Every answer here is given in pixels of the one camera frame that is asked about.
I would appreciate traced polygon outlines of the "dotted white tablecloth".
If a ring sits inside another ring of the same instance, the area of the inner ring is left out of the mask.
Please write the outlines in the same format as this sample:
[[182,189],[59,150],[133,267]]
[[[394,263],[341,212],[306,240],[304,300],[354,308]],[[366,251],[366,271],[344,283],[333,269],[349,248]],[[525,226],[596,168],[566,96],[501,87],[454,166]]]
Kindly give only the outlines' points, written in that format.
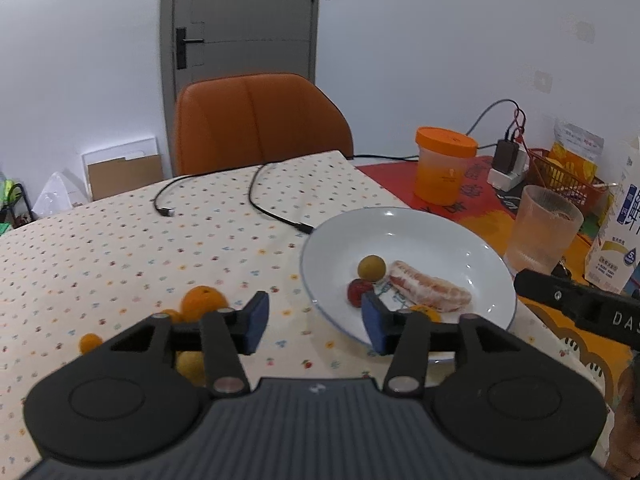
[[1,474],[16,479],[39,458],[26,430],[23,403],[44,376],[78,355],[80,338],[111,338],[142,318],[175,309],[198,285],[218,289],[235,307],[258,290],[270,297],[269,323],[254,356],[243,362],[250,382],[303,377],[305,400],[284,403],[300,428],[330,435],[338,452],[363,450],[369,460],[398,454],[397,439],[375,436],[366,422],[340,436],[345,408],[329,396],[336,378],[371,385],[388,362],[372,352],[328,361],[311,341],[311,302],[299,274],[303,234],[344,211],[397,206],[398,199],[329,152],[257,172],[246,168],[186,180],[165,193],[175,208],[159,216],[156,189],[120,194],[38,220],[1,239]]

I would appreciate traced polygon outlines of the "white milk carton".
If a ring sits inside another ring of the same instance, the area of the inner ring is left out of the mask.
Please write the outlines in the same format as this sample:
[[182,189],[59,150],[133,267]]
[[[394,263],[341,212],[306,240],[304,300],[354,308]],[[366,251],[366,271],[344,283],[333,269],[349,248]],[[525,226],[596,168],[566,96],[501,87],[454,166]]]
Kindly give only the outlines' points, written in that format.
[[614,200],[588,252],[585,279],[607,292],[639,289],[639,138],[631,141]]

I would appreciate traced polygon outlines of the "large orange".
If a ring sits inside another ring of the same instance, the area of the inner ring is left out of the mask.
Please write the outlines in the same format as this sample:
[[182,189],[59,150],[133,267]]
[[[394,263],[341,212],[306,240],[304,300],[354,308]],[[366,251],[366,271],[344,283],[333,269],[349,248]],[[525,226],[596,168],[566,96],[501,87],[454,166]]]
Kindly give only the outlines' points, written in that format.
[[180,313],[186,323],[196,323],[208,313],[229,307],[227,298],[218,289],[209,286],[196,286],[182,298]]

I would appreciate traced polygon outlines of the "snack bag in basket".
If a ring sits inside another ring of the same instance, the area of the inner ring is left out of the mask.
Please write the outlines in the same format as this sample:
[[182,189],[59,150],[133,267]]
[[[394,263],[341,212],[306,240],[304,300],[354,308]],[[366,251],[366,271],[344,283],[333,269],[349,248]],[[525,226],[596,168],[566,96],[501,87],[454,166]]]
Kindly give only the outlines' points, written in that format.
[[548,159],[573,177],[591,183],[604,150],[604,139],[571,122],[557,119],[553,127],[554,142]]

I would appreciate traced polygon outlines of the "small orange kumquat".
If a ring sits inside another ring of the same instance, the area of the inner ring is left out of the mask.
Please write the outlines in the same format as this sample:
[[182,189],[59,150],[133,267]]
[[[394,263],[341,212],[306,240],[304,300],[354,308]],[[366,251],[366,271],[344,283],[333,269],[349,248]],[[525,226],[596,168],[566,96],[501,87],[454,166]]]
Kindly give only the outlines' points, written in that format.
[[80,338],[78,344],[79,352],[84,356],[88,352],[98,348],[101,344],[103,344],[103,339],[97,334],[85,334]]

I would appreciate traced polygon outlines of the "white round plate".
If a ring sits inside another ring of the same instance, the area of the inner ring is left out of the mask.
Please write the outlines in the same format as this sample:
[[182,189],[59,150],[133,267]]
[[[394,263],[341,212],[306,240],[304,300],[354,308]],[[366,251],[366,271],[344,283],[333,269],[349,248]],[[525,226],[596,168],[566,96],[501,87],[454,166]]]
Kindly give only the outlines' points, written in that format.
[[451,220],[399,207],[357,209],[326,220],[309,235],[299,271],[311,300],[308,330],[328,361],[343,353],[367,356],[372,347],[360,310],[347,300],[348,284],[367,256],[386,266],[403,261],[417,271],[466,289],[471,303],[445,313],[445,323],[473,313],[508,330],[518,300],[501,257],[478,235]]

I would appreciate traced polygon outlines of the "white board against wall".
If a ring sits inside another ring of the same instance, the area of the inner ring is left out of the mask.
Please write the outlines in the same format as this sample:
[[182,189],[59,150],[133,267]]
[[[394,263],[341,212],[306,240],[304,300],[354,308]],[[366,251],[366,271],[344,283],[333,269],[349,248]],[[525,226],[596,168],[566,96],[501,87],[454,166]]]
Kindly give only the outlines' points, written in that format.
[[154,156],[158,154],[157,140],[155,136],[122,144],[99,148],[81,155],[85,168],[100,162],[108,162],[114,159],[136,159],[141,157]]

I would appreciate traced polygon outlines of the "orange fruit in plate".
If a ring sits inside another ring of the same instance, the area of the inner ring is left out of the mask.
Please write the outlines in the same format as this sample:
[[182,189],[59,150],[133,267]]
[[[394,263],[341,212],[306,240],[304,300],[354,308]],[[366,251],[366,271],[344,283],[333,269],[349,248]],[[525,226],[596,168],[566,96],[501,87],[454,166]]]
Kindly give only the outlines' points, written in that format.
[[442,316],[440,315],[440,313],[430,306],[424,306],[424,304],[415,304],[414,306],[410,307],[410,311],[422,313],[434,323],[442,322]]

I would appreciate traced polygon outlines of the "small tangerine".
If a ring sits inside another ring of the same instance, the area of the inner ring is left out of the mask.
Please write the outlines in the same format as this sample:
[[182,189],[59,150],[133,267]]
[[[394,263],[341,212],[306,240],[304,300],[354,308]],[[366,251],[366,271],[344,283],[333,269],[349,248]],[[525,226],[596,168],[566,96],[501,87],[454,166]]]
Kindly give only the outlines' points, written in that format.
[[163,310],[163,314],[166,314],[168,318],[171,319],[172,324],[180,324],[184,322],[184,318],[179,311],[172,310],[172,309],[165,309]]

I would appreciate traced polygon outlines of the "white power strip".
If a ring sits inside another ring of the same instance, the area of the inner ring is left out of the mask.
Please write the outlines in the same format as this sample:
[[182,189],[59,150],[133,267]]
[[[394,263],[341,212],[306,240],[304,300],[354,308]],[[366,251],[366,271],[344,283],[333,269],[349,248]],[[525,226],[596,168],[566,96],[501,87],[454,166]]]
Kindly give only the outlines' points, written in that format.
[[509,192],[521,184],[529,170],[529,156],[526,149],[520,146],[513,168],[507,172],[491,168],[488,171],[487,183],[495,190]]

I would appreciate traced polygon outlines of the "grey door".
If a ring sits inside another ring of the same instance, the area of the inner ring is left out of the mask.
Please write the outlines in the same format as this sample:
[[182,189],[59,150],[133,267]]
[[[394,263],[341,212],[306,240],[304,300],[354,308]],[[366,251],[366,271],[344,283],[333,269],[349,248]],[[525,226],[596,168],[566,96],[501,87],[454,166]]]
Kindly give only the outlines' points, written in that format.
[[[179,92],[204,79],[316,71],[318,0],[160,0],[160,70],[165,110]],[[175,30],[204,44],[186,48],[176,70]]]

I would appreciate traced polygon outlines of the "orange leather chair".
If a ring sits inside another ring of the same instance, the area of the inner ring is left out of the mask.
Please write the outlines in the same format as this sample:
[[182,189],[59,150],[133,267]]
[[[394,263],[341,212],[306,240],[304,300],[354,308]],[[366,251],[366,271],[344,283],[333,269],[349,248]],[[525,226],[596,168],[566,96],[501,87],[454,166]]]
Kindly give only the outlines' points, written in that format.
[[309,80],[290,73],[189,84],[176,102],[174,137],[179,176],[327,151],[354,154],[342,112]]

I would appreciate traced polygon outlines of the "brown longan fruit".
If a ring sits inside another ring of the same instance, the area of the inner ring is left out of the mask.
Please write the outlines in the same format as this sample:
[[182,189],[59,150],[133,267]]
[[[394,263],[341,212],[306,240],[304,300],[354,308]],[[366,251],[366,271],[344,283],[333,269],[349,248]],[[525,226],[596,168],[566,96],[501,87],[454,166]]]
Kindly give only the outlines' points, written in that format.
[[368,255],[360,260],[357,274],[360,280],[376,283],[386,277],[387,266],[383,258],[378,255]]

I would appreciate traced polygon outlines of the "yellow green fruit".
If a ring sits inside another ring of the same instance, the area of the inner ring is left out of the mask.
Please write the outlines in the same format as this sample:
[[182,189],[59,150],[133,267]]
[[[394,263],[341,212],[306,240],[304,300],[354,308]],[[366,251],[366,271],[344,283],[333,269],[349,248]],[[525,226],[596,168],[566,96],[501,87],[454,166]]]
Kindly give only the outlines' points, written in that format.
[[205,386],[204,354],[201,351],[178,352],[175,369],[195,387]]

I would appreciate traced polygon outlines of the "black charger plug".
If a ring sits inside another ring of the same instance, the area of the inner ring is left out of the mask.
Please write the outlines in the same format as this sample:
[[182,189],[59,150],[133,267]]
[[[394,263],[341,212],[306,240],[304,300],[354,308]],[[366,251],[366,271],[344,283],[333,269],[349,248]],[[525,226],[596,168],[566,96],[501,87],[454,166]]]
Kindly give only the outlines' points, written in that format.
[[515,141],[501,139],[496,145],[491,168],[502,174],[510,174],[513,170],[520,147]]

